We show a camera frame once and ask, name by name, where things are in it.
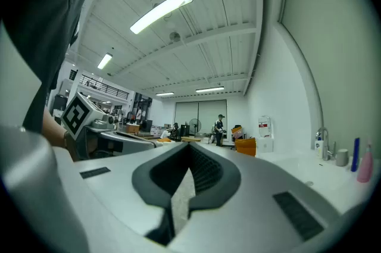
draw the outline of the fluorescent ceiling light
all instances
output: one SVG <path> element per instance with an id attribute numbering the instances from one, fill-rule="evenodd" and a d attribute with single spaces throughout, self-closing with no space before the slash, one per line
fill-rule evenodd
<path id="1" fill-rule="evenodd" d="M 215 88 L 198 89 L 198 90 L 196 90 L 196 92 L 200 93 L 200 92 L 216 91 L 216 90 L 223 90 L 223 89 L 225 89 L 225 88 L 224 87 L 215 87 Z"/>
<path id="2" fill-rule="evenodd" d="M 174 11 L 176 8 L 191 3 L 192 1 L 193 0 L 165 0 L 163 3 L 160 3 L 157 7 L 150 10 L 136 23 L 134 23 L 130 30 L 135 34 L 139 34 L 142 30 L 148 27 L 151 23 L 154 23 L 159 18 Z"/>
<path id="3" fill-rule="evenodd" d="M 174 94 L 173 92 L 166 92 L 166 93 L 158 93 L 156 94 L 157 96 L 161 96 L 161 95 L 172 95 Z"/>
<path id="4" fill-rule="evenodd" d="M 106 53 L 105 57 L 103 57 L 102 61 L 99 63 L 98 68 L 103 69 L 112 57 L 113 56 L 110 53 Z"/>

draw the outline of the soap dispenser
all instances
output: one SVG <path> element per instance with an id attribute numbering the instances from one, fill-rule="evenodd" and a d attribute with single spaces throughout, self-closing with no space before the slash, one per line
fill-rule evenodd
<path id="1" fill-rule="evenodd" d="M 323 159 L 323 147 L 324 141 L 321 139 L 321 134 L 317 133 L 315 141 L 315 153 L 318 159 Z"/>
<path id="2" fill-rule="evenodd" d="M 360 165 L 360 170 L 357 174 L 357 181 L 365 183 L 371 178 L 371 173 L 373 171 L 373 157 L 371 154 L 371 141 L 368 139 L 366 153 Z"/>

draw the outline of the sink faucet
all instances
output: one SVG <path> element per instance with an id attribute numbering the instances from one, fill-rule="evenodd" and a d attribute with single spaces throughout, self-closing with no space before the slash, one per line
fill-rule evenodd
<path id="1" fill-rule="evenodd" d="M 324 131 L 327 133 L 327 141 L 324 139 Z M 333 153 L 328 151 L 328 129 L 326 129 L 325 127 L 319 128 L 319 130 L 316 133 L 316 139 L 318 139 L 320 135 L 322 135 L 321 139 L 324 140 L 323 160 L 327 161 L 330 157 L 333 157 Z"/>

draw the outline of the white wall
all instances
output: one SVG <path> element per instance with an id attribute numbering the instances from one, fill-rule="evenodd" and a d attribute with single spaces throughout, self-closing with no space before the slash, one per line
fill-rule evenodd
<path id="1" fill-rule="evenodd" d="M 250 138 L 253 133 L 252 123 L 250 121 L 248 110 L 248 98 L 242 96 L 236 96 L 233 98 L 227 98 L 227 141 L 232 142 L 232 129 L 235 125 L 241 125 L 243 133 L 246 133 L 246 138 Z"/>
<path id="2" fill-rule="evenodd" d="M 121 106 L 121 109 L 126 113 L 129 113 L 132 110 L 132 104 L 131 102 L 127 101 L 124 105 Z"/>
<path id="3" fill-rule="evenodd" d="M 370 0 L 286 0 L 283 24 L 320 95 L 330 143 L 381 151 L 381 24 Z"/>
<path id="4" fill-rule="evenodd" d="M 174 105 L 173 101 L 152 100 L 147 120 L 152 120 L 154 126 L 164 126 L 164 124 L 174 123 Z"/>
<path id="5" fill-rule="evenodd" d="M 263 36 L 261 57 L 247 93 L 250 135 L 259 137 L 258 118 L 268 115 L 273 125 L 274 152 L 308 151 L 317 129 L 312 129 L 301 72 L 281 29 L 278 24 Z"/>

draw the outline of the pink bottle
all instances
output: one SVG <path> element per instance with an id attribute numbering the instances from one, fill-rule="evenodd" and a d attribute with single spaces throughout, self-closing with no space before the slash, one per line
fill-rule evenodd
<path id="1" fill-rule="evenodd" d="M 371 142 L 370 139 L 368 139 L 367 149 L 357 174 L 357 181 L 362 183 L 368 182 L 370 180 L 371 172 L 373 171 L 373 158 L 371 156 L 370 150 Z"/>

